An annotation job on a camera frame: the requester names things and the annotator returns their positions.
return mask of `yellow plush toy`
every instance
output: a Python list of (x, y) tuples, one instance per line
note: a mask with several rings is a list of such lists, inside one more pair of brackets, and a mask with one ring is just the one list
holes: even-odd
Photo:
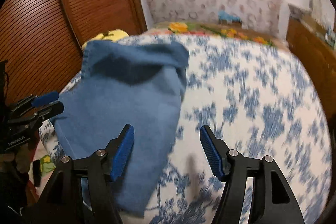
[(88, 40), (87, 42), (85, 42), (82, 45), (82, 50), (84, 50), (86, 48), (86, 45), (88, 44), (88, 42), (92, 41), (92, 40), (111, 40), (113, 42), (122, 39), (124, 37), (128, 37), (128, 33), (124, 32), (123, 30), (113, 30), (113, 31), (109, 31), (107, 33), (100, 33), (97, 36), (95, 36), (94, 38)]

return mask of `wooden wardrobe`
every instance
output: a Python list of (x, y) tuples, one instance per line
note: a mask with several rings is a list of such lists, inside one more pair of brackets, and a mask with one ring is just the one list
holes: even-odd
[(7, 103), (60, 91), (81, 68), (80, 46), (113, 29), (147, 29), (140, 0), (6, 0), (0, 61), (8, 59)]

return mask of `floral blanket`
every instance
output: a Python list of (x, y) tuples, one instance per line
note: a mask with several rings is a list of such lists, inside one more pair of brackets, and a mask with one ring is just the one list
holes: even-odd
[[(202, 149), (199, 130), (204, 124), (243, 155), (271, 155), (287, 178), (305, 223), (313, 223), (329, 192), (331, 149), (320, 100), (301, 62), (276, 47), (206, 35), (143, 35), (118, 43), (172, 40), (190, 53), (176, 141), (144, 219), (122, 214), (124, 223), (211, 223), (224, 183), (212, 175)], [(80, 73), (64, 91), (78, 81)], [(39, 134), (57, 162), (63, 151), (50, 122)], [(248, 221), (252, 186), (248, 179), (241, 224)]]
[(251, 29), (243, 29), (240, 23), (211, 24), (196, 22), (161, 22), (156, 24), (153, 29), (144, 33), (144, 35), (159, 34), (189, 34), (217, 38), (237, 38), (239, 40), (270, 45), (289, 52), (287, 42), (283, 42), (281, 39), (265, 33), (255, 32)]

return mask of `blue gripper pad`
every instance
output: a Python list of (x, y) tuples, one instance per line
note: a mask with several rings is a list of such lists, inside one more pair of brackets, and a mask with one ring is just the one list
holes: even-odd
[(40, 106), (48, 105), (54, 101), (57, 101), (58, 98), (59, 98), (59, 93), (57, 91), (52, 91), (47, 94), (36, 97), (31, 102), (31, 106), (40, 107)]
[(134, 144), (134, 128), (130, 126), (127, 132), (125, 133), (125, 137), (122, 140), (121, 144), (119, 145), (119, 148), (112, 161), (112, 171), (110, 173), (110, 177), (113, 182), (116, 181), (118, 177), (121, 176), (133, 144)]
[(220, 181), (223, 181), (225, 174), (223, 172), (222, 158), (217, 152), (204, 127), (201, 127), (199, 137), (213, 175)]

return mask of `blue cloth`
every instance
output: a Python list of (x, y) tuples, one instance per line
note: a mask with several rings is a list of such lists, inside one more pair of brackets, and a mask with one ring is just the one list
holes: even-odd
[(114, 191), (121, 209), (143, 215), (167, 163), (188, 59), (189, 52), (174, 41), (145, 46), (93, 41), (84, 52), (82, 80), (60, 95), (64, 112), (53, 123), (66, 155), (73, 159), (105, 148), (125, 124), (134, 127), (130, 160)]
[(232, 16), (227, 12), (225, 12), (224, 10), (220, 10), (218, 12), (218, 18), (219, 20), (226, 20), (226, 21), (238, 21), (238, 22), (242, 21), (240, 17)]

